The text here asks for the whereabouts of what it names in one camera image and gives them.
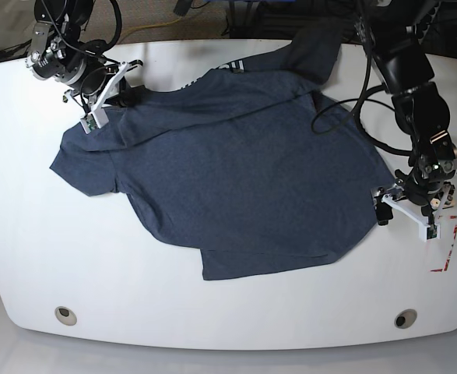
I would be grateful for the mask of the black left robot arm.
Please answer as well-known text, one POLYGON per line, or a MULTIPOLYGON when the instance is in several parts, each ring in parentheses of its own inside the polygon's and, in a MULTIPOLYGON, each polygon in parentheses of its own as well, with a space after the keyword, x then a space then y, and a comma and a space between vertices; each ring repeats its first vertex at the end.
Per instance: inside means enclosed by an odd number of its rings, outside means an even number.
POLYGON ((407 157, 411 170, 395 171, 392 185, 373 189, 378 225, 386 225, 397 210, 415 221, 424 240, 438 238, 439 217, 452 204, 450 182, 457 174, 457 147, 448 132, 450 111, 433 81, 434 70, 413 26, 387 26, 368 15, 367 3, 357 3, 357 32, 367 57, 367 71, 376 71, 381 84, 363 87, 353 109, 359 133, 380 150, 407 157), (369 135, 360 120, 364 102, 385 91, 392 99, 395 121, 410 137, 410 150, 389 146, 369 135))

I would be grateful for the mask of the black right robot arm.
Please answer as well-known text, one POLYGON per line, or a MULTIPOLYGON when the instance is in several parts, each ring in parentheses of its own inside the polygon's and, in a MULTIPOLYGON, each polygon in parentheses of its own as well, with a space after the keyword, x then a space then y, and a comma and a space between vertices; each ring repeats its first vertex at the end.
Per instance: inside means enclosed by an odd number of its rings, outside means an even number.
POLYGON ((92 1, 36 1, 36 23, 26 66, 39 80, 54 79, 69 87, 69 96, 80 99, 90 111, 104 88, 118 74, 121 63, 104 55, 116 45, 122 31, 121 10, 116 1, 115 28, 110 41, 81 41, 83 27, 93 11, 92 1))

